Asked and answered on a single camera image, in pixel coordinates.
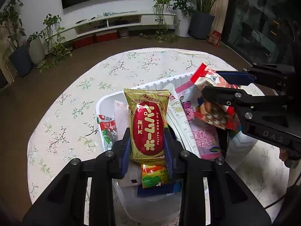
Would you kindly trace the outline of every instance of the red oval label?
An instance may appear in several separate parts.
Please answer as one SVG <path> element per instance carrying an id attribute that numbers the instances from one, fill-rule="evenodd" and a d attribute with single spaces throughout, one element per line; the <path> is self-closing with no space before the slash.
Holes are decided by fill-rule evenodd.
<path id="1" fill-rule="evenodd" d="M 133 119 L 133 139 L 144 155 L 157 155 L 163 150 L 164 124 L 156 103 L 137 105 Z"/>

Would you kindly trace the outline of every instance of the tv cabinet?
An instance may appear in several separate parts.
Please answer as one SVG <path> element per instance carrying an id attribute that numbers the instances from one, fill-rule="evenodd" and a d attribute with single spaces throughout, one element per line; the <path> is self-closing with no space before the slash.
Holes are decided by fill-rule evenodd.
<path id="1" fill-rule="evenodd" d="M 167 12 L 163 13 L 167 26 L 174 25 L 174 14 Z M 101 16 L 92 20 L 85 20 L 81 23 L 74 23 L 68 26 L 61 26 L 65 29 L 60 32 L 65 41 L 71 41 L 81 36 L 117 29 L 122 27 L 138 26 L 138 25 L 157 25 L 160 18 L 154 14 L 154 11 L 136 11 L 129 13 L 121 13 L 110 16 Z M 54 40 L 62 40 L 54 35 Z"/>

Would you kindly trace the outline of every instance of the cable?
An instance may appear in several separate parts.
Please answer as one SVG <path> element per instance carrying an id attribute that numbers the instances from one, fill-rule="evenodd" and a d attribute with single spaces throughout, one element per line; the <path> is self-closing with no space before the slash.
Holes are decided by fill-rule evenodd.
<path id="1" fill-rule="evenodd" d="M 299 181 L 300 177 L 301 177 L 301 172 L 300 172 L 299 176 L 297 177 L 296 181 L 294 182 L 294 184 L 292 185 L 292 187 L 294 187 L 297 184 L 297 182 Z M 266 210 L 266 209 L 270 208 L 271 206 L 277 204 L 278 202 L 282 201 L 285 198 L 287 192 L 282 197 L 280 197 L 278 200 L 276 200 L 275 202 L 273 202 L 272 204 L 267 205 L 264 209 Z"/>

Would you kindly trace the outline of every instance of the round table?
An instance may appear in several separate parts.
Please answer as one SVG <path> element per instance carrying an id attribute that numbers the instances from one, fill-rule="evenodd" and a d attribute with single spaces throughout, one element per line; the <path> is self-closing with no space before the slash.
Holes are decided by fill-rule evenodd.
<path id="1" fill-rule="evenodd" d="M 95 120 L 95 104 L 102 96 L 194 71 L 201 63 L 209 64 L 214 70 L 235 70 L 208 53 L 147 48 L 111 56 L 80 76 L 58 96 L 28 142 L 28 189 L 32 203 L 68 161 L 75 157 L 82 161 L 93 159 L 103 152 Z M 252 95 L 263 95 L 253 84 L 244 89 Z M 286 191 L 289 169 L 278 157 L 278 148 L 258 141 L 236 170 L 263 206 Z M 116 224 L 138 225 L 127 216 L 118 197 L 114 196 Z M 278 203 L 268 209 L 272 221 L 280 208 L 281 203 Z M 159 223 L 177 225 L 178 220 L 179 214 L 176 214 Z M 88 224 L 87 209 L 85 223 Z"/>

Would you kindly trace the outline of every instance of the red-white snack bag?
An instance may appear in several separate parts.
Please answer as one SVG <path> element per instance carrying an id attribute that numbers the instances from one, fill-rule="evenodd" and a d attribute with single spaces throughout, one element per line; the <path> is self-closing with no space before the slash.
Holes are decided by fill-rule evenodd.
<path id="1" fill-rule="evenodd" d="M 221 42 L 222 34 L 218 31 L 212 32 L 211 36 L 207 39 L 208 43 L 212 44 L 215 47 L 218 47 Z"/>
<path id="2" fill-rule="evenodd" d="M 195 86 L 198 87 L 201 91 L 205 86 L 216 86 L 216 87 L 225 87 L 225 88 L 235 88 L 238 89 L 239 86 L 237 85 L 230 85 L 224 78 L 222 78 L 216 71 L 210 69 L 205 64 L 201 64 L 197 71 L 192 75 L 190 81 L 194 83 Z M 207 119 L 214 119 L 217 118 L 216 111 L 220 107 L 220 115 L 224 116 L 226 114 L 226 129 L 236 130 L 239 126 L 239 120 L 235 117 L 236 113 L 234 112 L 233 107 L 225 106 L 225 105 L 215 105 L 209 102 L 204 102 L 201 107 L 200 111 L 195 117 L 205 121 L 208 123 Z"/>

